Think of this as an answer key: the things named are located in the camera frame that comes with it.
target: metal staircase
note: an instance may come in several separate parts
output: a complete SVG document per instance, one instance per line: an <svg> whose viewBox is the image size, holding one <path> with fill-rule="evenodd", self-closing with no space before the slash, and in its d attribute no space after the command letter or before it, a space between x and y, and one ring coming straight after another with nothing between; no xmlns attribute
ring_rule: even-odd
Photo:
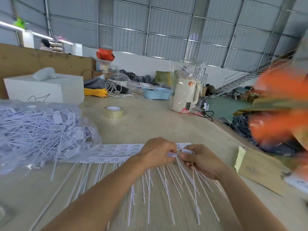
<svg viewBox="0 0 308 231"><path fill-rule="evenodd" d="M289 64L289 62L292 61L292 59L291 59L292 56L293 56L293 54L288 56L287 58L278 57L276 59L275 59L274 56L272 56L272 60L270 62L267 62L267 63L261 65L255 71L252 71L252 72L250 72L250 71L245 72L243 70L238 71L235 74L226 77L223 85L216 90L216 93L218 93L218 96L220 96L224 93L227 93L227 92L239 87L241 84L243 84L243 83L245 83L245 82L247 82L247 81L249 81L253 78L259 77L267 69L274 69L276 67L278 68L278 67L281 67L281 66L285 66L285 65Z"/></svg>

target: plastic storage bin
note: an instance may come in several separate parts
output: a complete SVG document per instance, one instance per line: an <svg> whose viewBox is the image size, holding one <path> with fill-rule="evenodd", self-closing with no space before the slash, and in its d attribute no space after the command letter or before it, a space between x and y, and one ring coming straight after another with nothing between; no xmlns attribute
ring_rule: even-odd
<svg viewBox="0 0 308 231"><path fill-rule="evenodd" d="M98 72L108 72L110 69L110 61L101 60L95 58L96 60L96 71Z"/></svg>
<svg viewBox="0 0 308 231"><path fill-rule="evenodd" d="M163 87L157 87L155 90L148 90L146 87L142 87L143 96L151 100L169 100L171 90Z"/></svg>

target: person's left hand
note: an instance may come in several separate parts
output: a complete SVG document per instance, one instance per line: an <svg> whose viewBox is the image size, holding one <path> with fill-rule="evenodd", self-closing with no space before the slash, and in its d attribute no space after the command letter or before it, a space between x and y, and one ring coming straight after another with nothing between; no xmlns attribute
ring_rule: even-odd
<svg viewBox="0 0 308 231"><path fill-rule="evenodd" d="M140 157L146 169L149 169L172 162L175 158L167 155L170 151L177 152L176 144L158 137L148 140L136 156Z"/></svg>

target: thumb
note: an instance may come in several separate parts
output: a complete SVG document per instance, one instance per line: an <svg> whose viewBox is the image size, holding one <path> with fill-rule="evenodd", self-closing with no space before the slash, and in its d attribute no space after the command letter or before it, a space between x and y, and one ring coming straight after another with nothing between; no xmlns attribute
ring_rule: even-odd
<svg viewBox="0 0 308 231"><path fill-rule="evenodd" d="M188 161L188 162L193 162L193 163L196 163L196 160L197 160L196 155L185 154L185 153L182 153L182 152L179 153L179 158L182 159L182 160Z"/></svg>

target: fluorescent light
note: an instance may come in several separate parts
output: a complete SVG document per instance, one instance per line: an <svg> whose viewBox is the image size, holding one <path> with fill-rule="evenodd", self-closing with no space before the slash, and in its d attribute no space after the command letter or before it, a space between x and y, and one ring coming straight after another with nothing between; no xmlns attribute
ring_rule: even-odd
<svg viewBox="0 0 308 231"><path fill-rule="evenodd" d="M68 41L65 41L65 40L58 40L58 41L61 41L61 42L63 42L63 43L67 43L67 44L73 45L72 42L68 42Z"/></svg>
<svg viewBox="0 0 308 231"><path fill-rule="evenodd" d="M49 39L49 40L53 40L53 38L49 37L49 36L45 36L45 35L42 35L42 34L39 34L39 33L36 33L36 32L32 32L33 35L36 35L36 36L39 36L39 37L42 37L42 38L46 38L46 39Z"/></svg>
<svg viewBox="0 0 308 231"><path fill-rule="evenodd" d="M6 27L17 29L19 31L23 31L23 32L25 31L24 29L22 29L20 27L16 27L14 25L11 25L11 24L8 24L8 23L2 22L2 21L0 21L0 24L3 25L3 26L6 26Z"/></svg>

